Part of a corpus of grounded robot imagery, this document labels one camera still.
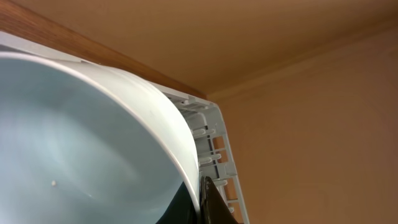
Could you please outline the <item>light green bowl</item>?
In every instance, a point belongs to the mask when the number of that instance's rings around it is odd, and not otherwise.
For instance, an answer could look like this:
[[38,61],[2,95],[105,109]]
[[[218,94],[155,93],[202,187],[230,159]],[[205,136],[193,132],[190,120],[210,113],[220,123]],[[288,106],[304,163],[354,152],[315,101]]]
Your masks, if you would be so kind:
[[154,85],[1,54],[2,223],[156,223],[182,183],[199,215],[191,130]]

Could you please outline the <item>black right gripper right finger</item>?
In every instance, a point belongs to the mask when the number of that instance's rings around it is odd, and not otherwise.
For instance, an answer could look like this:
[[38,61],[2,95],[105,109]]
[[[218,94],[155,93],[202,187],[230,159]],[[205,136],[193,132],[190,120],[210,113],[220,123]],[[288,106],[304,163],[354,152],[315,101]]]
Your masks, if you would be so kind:
[[201,223],[238,224],[210,177],[201,177]]

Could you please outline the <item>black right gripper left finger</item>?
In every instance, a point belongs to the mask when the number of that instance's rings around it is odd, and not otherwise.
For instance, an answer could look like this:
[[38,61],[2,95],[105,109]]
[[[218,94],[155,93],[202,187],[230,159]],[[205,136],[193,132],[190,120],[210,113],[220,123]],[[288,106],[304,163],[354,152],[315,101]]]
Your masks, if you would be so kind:
[[184,183],[156,224],[197,224],[197,213]]

